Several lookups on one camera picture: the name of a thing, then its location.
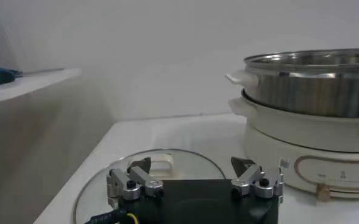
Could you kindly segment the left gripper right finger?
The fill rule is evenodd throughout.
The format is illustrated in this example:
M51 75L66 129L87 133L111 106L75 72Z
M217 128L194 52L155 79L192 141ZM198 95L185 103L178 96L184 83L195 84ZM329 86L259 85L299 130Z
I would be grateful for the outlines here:
M234 192L240 197L254 194L265 200L276 197L283 203L284 174L280 167L264 170L251 159L231 157L236 178L231 180Z

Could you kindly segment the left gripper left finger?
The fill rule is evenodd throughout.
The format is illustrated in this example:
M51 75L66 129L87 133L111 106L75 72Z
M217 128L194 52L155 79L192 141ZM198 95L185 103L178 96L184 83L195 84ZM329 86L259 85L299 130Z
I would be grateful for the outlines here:
M121 169L110 169L107 176L108 204L116 209L119 202L137 201L143 195L161 199L164 196L162 180L150 176L152 161L150 157L133 161L125 172Z

